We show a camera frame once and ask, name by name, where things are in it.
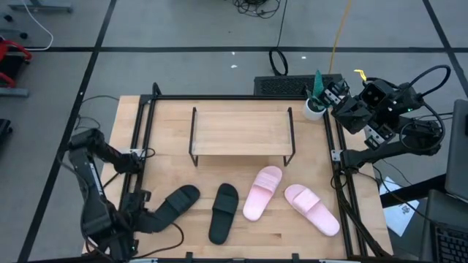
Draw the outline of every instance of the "white paper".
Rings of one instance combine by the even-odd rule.
[[[384,179],[385,185],[390,191],[395,191],[401,187],[396,185],[393,180],[389,177]],[[379,190],[380,195],[388,193],[387,189],[381,185]],[[408,202],[414,208],[418,208],[419,201],[413,200]],[[395,205],[393,207],[387,207],[383,210],[385,214],[385,220],[387,221],[388,228],[392,229],[398,236],[402,236],[404,230],[407,228],[410,223],[412,215],[415,214],[415,211],[409,207],[407,204]]]

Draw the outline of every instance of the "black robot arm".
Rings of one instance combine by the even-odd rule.
[[[113,164],[118,173],[137,173],[142,161],[136,153],[120,153],[109,146],[104,135],[97,129],[90,129],[72,137],[68,144],[69,160],[79,176],[84,204],[81,215],[81,232],[97,244],[95,251],[103,254],[110,249],[110,258],[126,261],[137,253],[138,241],[134,232],[155,232],[157,220],[144,208],[151,193],[138,191],[124,197],[122,207],[117,210],[109,202],[102,188],[101,180],[94,163],[94,157]]]
[[[328,85],[320,97],[332,106],[331,115],[347,131],[355,134],[364,129],[369,136],[365,141],[369,149],[340,153],[342,167],[354,173],[367,162],[374,163],[391,156],[437,153],[444,136],[443,123],[401,116],[421,107],[429,109],[423,95],[417,94],[410,83],[396,86],[385,80],[369,79],[372,81],[363,82],[364,89],[356,96],[349,94],[349,87],[343,81]],[[400,140],[393,141],[397,134]]]

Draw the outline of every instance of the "slipper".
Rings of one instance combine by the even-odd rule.
[[[166,197],[162,205],[154,211],[153,217],[158,219],[153,232],[161,232],[173,223],[177,217],[185,213],[200,198],[200,191],[195,186],[182,186]]]
[[[323,234],[331,237],[339,231],[339,223],[320,198],[302,185],[291,185],[284,191],[286,200]]]
[[[213,204],[210,232],[208,237],[214,244],[221,245],[227,239],[233,225],[234,214],[239,203],[239,195],[234,186],[223,183],[216,194]]]
[[[243,209],[247,219],[257,221],[262,216],[281,178],[282,171],[278,167],[269,166],[258,172]]]

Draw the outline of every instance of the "wooden table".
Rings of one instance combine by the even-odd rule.
[[[120,99],[110,137],[110,144],[117,149],[128,149],[130,146],[138,101],[139,96],[123,96]],[[146,207],[150,210],[157,209],[168,194],[186,184],[197,186],[201,194],[194,206],[176,221],[184,230],[184,244],[153,256],[183,258],[187,251],[191,251],[196,258],[290,259],[292,253],[299,253],[301,259],[346,257],[341,231],[334,237],[326,237],[284,198],[286,187],[294,183],[303,184],[315,192],[335,217],[339,218],[336,193],[330,187],[332,170],[325,126],[323,121],[312,122],[302,116],[303,103],[265,100],[157,101],[149,142],[149,147],[156,151],[156,155],[146,161],[142,187],[152,193],[151,201]],[[200,159],[198,167],[194,167],[188,154],[193,107],[214,112],[286,112],[291,107],[296,140],[295,157],[284,167],[281,156],[205,156]],[[335,141],[338,141],[334,121],[332,127]],[[143,141],[143,130],[139,142]],[[363,133],[344,133],[348,148],[360,150],[366,147]],[[262,218],[257,222],[247,221],[242,215],[246,196],[258,171],[268,165],[280,167],[283,179]],[[374,176],[370,164],[363,167],[361,172]],[[114,174],[112,165],[106,164],[102,171],[102,182],[105,183]],[[392,253],[375,182],[362,175],[354,175],[354,179],[364,225],[380,245]],[[121,176],[105,189],[108,199],[116,206],[120,200],[123,181],[124,176]],[[240,202],[227,242],[224,245],[214,245],[208,239],[208,230],[214,197],[222,183],[230,183],[236,187]],[[350,228],[354,238],[354,254],[358,254],[355,229],[351,221]],[[169,226],[163,232],[152,235],[137,233],[136,238],[140,240],[138,250],[140,254],[144,254],[156,248],[174,245],[181,237],[177,229]]]

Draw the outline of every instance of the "black cable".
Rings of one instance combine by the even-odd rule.
[[[101,129],[101,124],[95,118],[91,118],[91,117],[87,117],[87,116],[81,116],[81,115],[78,114],[77,120],[78,120],[78,122],[76,123],[76,126],[73,129],[74,131],[76,131],[78,129]],[[86,127],[86,126],[80,126],[81,120],[91,120],[91,121],[95,122],[95,124],[97,124],[97,127],[90,128],[90,127]]]
[[[115,98],[114,96],[111,96],[111,95],[97,95],[97,96],[92,96],[92,97],[89,97],[89,98],[87,98],[87,99],[84,99],[84,100],[81,102],[81,104],[83,104],[83,103],[85,103],[85,102],[87,102],[87,101],[90,101],[90,100],[92,100],[92,99],[97,99],[97,98],[114,99],[114,100],[116,100],[117,102],[120,100],[120,99]]]
[[[278,11],[279,6],[281,5],[280,0],[275,0],[277,3],[276,7],[272,10],[263,10],[259,11],[262,5],[264,5],[268,0],[233,0],[233,5],[237,7],[239,14],[248,15],[253,18],[262,18],[269,19],[272,18],[276,11]]]
[[[85,210],[86,204],[88,202],[88,197],[89,197],[89,186],[88,186],[88,184],[86,183],[84,178],[82,178],[73,168],[71,168],[70,166],[65,164],[62,160],[60,160],[58,154],[56,155],[56,160],[63,168],[69,170],[72,174],[74,174],[76,176],[76,178],[78,180],[80,180],[81,183],[83,184],[83,190],[85,191],[85,196],[84,196],[84,199],[83,199],[83,207],[81,208],[80,231],[81,231],[81,235],[83,236],[83,239],[85,240],[87,252],[91,253],[90,250],[89,250],[89,246],[91,246],[94,249],[94,251],[101,254],[103,257],[108,259],[110,262],[114,262],[114,260],[109,255],[107,255],[104,251],[99,250],[98,247],[96,247],[91,241],[89,241],[88,236],[86,235],[86,233],[83,230],[83,214],[84,214],[84,210]]]
[[[155,151],[153,148],[148,148],[148,150],[152,150],[153,153],[150,154],[150,155],[148,155],[148,156],[143,157],[143,154],[146,152],[146,150],[143,150],[143,151],[141,152],[141,154],[140,154],[140,157],[139,157],[140,160],[148,159],[148,158],[151,158],[151,157],[153,157],[153,156],[156,155],[156,151]],[[112,183],[112,181],[114,181],[119,175],[120,175],[120,173],[118,173],[118,172],[117,172],[116,174],[114,174],[114,175],[102,186],[102,188],[103,188],[103,189],[106,188],[106,187],[107,187],[110,183]]]
[[[450,67],[448,65],[437,65],[437,66],[433,66],[432,68],[426,70],[425,72],[419,74],[417,77],[415,77],[414,80],[412,80],[410,83],[409,83],[409,86],[412,87],[418,80],[420,80],[422,77],[426,76],[428,73],[431,73],[433,72],[434,70],[436,69],[445,69],[447,70],[446,73],[445,73],[445,77],[444,79],[442,80],[442,82],[440,82],[439,85],[431,88],[430,90],[424,92],[423,94],[420,95],[420,97],[424,97],[425,95],[428,95],[428,94],[431,94],[432,92],[438,90],[439,88],[441,88],[448,80],[448,78],[450,77],[450,72],[452,71],[450,69]]]
[[[108,186],[110,183],[112,183],[113,180],[115,180],[117,178],[117,176],[120,175],[118,172],[116,174],[114,174],[110,179],[109,181],[107,181],[103,186],[102,186],[102,189],[106,188],[106,186]]]
[[[438,113],[438,114],[439,114],[439,116],[453,115],[453,112],[451,112],[451,113]],[[433,117],[433,116],[434,116],[434,114],[422,115],[422,116],[413,117],[413,119],[415,119],[415,120],[420,120],[421,118]]]
[[[378,179],[376,179],[374,176],[367,175],[367,174],[362,173],[362,172],[358,172],[358,174],[360,174],[360,175],[365,175],[366,177],[371,178],[372,180],[375,181],[375,183],[377,183],[377,185],[379,185]],[[400,186],[398,183],[395,183],[395,182],[392,182],[392,181],[385,180],[385,182],[387,182],[387,183],[392,183],[392,184],[394,184],[394,185],[396,185],[396,186]]]
[[[287,76],[287,73],[289,72],[289,67],[287,65],[287,59],[286,56],[284,56],[283,52],[279,49],[279,43],[281,41],[281,35],[283,33],[283,24],[284,24],[284,15],[286,15],[286,6],[287,6],[287,0],[284,2],[284,10],[283,10],[283,17],[281,20],[281,25],[279,27],[279,36],[278,36],[278,42],[276,43],[276,47],[273,47],[268,51],[268,58],[270,59],[270,65],[271,69],[273,70],[273,73],[275,76]],[[281,59],[284,67],[284,74],[282,74],[280,71],[275,66],[275,62],[273,61],[273,52],[278,53],[279,58]]]
[[[161,252],[161,251],[167,251],[167,250],[170,250],[170,249],[177,248],[177,247],[179,247],[180,245],[182,245],[182,243],[184,242],[184,239],[185,239],[185,237],[184,237],[184,231],[182,231],[182,228],[181,228],[179,225],[177,225],[176,223],[170,223],[170,224],[172,224],[173,226],[175,226],[175,227],[177,228],[177,230],[181,233],[181,241],[180,241],[179,243],[177,243],[177,244],[175,244],[175,245],[172,245],[172,246],[169,246],[169,247],[166,247],[166,248],[158,248],[158,249],[156,249],[156,250],[153,250],[153,251],[148,252],[148,253],[146,253],[146,254],[143,254],[143,255],[141,255],[141,256],[135,256],[135,257],[133,257],[133,259],[141,259],[141,258],[147,257],[147,256],[149,256],[149,255],[152,255],[152,254],[155,254],[155,253],[158,253],[158,252]]]
[[[383,162],[385,162],[386,164],[390,165],[391,167],[393,167],[397,172],[400,173],[400,175],[403,177],[403,179],[412,186],[412,183],[407,179],[406,176],[404,176],[404,173],[402,171],[400,171],[400,169],[396,168],[395,165],[389,163],[388,161],[386,161],[385,159],[382,159]]]
[[[407,201],[404,201],[402,198],[398,197],[396,194],[394,194],[392,191],[390,191],[390,189],[387,187],[387,185],[385,184],[384,180],[382,179],[382,172],[380,172],[380,170],[376,167],[374,167],[374,169],[376,169],[376,171],[378,171],[379,173],[379,177],[380,177],[380,180],[382,181],[382,185],[383,187],[385,187],[385,189],[387,190],[387,192],[395,199],[397,199],[398,201],[400,201],[401,203],[404,203],[406,204],[409,208],[413,209],[415,211],[415,213],[417,213],[419,216],[421,216],[422,218],[426,219],[427,221],[435,224],[435,225],[439,225],[437,222],[435,221],[432,221],[431,219],[429,219],[426,215],[422,214],[421,212],[419,212],[415,207],[413,207],[412,205],[410,205]]]
[[[286,15],[286,6],[287,6],[287,0],[285,0],[284,2],[283,17],[281,19],[281,26],[279,27],[278,43],[276,43],[276,47],[279,47],[279,42],[281,41],[281,35],[283,33],[283,24],[284,24],[284,16]]]
[[[347,178],[345,177],[344,179],[344,183],[341,185],[341,187],[336,187],[334,184],[333,184],[333,180],[335,180],[335,177],[337,176],[341,182],[341,176],[344,175],[344,173],[340,174],[340,175],[333,175],[330,179],[330,186],[331,188],[335,189],[335,190],[342,190],[347,184],[348,184],[348,180]]]
[[[410,150],[417,150],[417,151],[425,151],[425,150],[431,150],[431,149],[434,149],[435,147],[437,147],[441,142],[442,140],[444,139],[444,136],[445,136],[445,124],[443,122],[443,120],[440,118],[439,114],[436,113],[436,111],[434,109],[432,109],[431,106],[427,105],[427,103],[423,102],[423,106],[426,107],[436,118],[437,120],[439,121],[439,124],[440,124],[440,128],[441,128],[441,135],[440,135],[440,138],[431,146],[427,147],[427,148],[414,148],[414,147],[411,147],[409,146],[407,143],[405,143],[403,141],[403,132],[404,130],[409,126],[409,125],[414,125],[413,122],[409,122],[405,125],[403,125],[403,127],[401,128],[401,131],[400,131],[400,142],[402,143],[402,145],[407,148],[407,149],[410,149]]]

